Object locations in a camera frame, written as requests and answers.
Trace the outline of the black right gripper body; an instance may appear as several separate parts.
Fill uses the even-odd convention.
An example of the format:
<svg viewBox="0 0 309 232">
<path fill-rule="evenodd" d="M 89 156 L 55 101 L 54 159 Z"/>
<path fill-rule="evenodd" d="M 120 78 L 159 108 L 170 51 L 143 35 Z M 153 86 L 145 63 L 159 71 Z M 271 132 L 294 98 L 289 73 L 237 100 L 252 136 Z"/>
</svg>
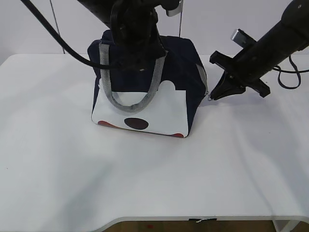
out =
<svg viewBox="0 0 309 232">
<path fill-rule="evenodd" d="M 250 74 L 244 68 L 240 67 L 234 58 L 215 51 L 210 56 L 210 63 L 216 64 L 224 71 L 227 71 L 243 86 L 246 88 L 249 87 L 258 92 L 262 98 L 270 94 L 270 88 L 263 81 L 261 81 L 260 78 L 251 79 Z"/>
</svg>

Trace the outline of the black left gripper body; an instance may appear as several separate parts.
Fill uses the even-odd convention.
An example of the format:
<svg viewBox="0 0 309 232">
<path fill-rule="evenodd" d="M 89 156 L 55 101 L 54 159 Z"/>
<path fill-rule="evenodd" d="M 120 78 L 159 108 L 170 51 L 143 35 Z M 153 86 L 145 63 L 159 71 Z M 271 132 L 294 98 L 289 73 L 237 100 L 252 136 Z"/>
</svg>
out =
<svg viewBox="0 0 309 232">
<path fill-rule="evenodd" d="M 117 0 L 110 16 L 112 38 L 123 55 L 115 61 L 120 69 L 143 70 L 148 61 L 167 55 L 157 30 L 155 7 L 160 0 Z"/>
</svg>

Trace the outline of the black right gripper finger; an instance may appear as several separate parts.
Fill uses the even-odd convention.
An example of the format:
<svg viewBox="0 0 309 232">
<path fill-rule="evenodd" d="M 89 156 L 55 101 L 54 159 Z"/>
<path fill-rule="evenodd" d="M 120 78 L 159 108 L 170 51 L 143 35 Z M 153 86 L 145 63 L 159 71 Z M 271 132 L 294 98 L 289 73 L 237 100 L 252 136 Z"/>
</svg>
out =
<svg viewBox="0 0 309 232">
<path fill-rule="evenodd" d="M 219 100 L 224 97 L 243 94 L 245 91 L 245 86 L 239 83 L 234 76 L 224 71 L 218 84 L 210 93 L 210 99 Z"/>
</svg>

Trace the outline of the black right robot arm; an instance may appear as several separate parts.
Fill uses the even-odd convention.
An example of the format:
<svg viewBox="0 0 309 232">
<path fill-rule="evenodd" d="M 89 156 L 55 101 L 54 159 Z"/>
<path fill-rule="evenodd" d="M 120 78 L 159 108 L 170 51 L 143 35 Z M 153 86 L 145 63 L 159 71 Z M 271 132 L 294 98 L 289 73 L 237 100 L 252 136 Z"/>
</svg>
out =
<svg viewBox="0 0 309 232">
<path fill-rule="evenodd" d="M 242 94 L 249 87 L 261 97 L 270 94 L 270 88 L 261 80 L 291 54 L 309 45 L 309 2 L 293 0 L 284 10 L 280 21 L 258 41 L 237 29 L 232 41 L 242 47 L 233 58 L 215 51 L 210 63 L 224 73 L 210 93 L 211 100 Z"/>
</svg>

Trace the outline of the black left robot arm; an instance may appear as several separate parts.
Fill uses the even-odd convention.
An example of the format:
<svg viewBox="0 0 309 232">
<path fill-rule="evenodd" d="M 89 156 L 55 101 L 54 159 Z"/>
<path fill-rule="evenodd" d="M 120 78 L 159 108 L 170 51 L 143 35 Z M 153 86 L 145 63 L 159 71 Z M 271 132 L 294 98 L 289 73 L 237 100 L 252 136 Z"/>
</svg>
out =
<svg viewBox="0 0 309 232">
<path fill-rule="evenodd" d="M 81 0 L 79 3 L 105 24 L 112 41 L 123 54 L 110 62 L 112 68 L 144 69 L 150 60 L 167 52 L 157 29 L 156 7 L 176 10 L 178 0 Z"/>
</svg>

